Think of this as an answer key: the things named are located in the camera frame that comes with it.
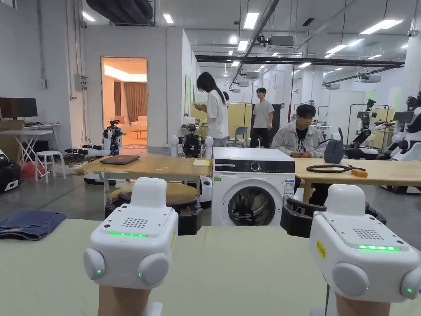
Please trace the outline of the person's left hand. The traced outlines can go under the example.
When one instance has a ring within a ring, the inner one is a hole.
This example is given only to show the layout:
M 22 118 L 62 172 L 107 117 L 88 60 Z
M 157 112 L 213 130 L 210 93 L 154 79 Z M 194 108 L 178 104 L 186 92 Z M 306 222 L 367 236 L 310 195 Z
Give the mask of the person's left hand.
M 99 286 L 98 316 L 144 316 L 150 289 Z

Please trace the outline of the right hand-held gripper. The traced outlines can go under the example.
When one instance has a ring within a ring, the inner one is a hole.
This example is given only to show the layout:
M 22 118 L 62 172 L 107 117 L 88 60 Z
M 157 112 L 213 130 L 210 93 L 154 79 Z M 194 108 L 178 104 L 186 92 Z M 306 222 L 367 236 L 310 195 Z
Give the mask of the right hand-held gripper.
M 309 238 L 310 252 L 327 283 L 325 306 L 313 308 L 312 316 L 337 316 L 336 296 L 357 303 L 417 298 L 420 253 L 386 223 L 354 185 L 330 186 L 325 206 L 286 198 L 280 226 L 288 235 Z

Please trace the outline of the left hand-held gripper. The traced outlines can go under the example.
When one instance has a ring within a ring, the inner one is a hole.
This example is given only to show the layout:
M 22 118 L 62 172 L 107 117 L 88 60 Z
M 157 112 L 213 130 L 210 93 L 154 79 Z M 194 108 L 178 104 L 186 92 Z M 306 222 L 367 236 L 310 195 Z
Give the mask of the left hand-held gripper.
M 196 235 L 203 211 L 196 197 L 166 202 L 166 192 L 165 180 L 141 177 L 132 192 L 112 193 L 106 219 L 90 235 L 83 254 L 91 280 L 99 286 L 151 291 L 163 283 L 177 235 Z M 145 316 L 162 311 L 162 303 L 149 297 Z

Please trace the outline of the person's right hand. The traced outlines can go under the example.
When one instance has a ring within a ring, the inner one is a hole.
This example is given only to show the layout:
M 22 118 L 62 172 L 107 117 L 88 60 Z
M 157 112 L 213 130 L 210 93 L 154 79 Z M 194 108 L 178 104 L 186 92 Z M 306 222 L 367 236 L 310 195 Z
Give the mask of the person's right hand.
M 391 303 L 351 300 L 335 294 L 339 316 L 389 316 Z

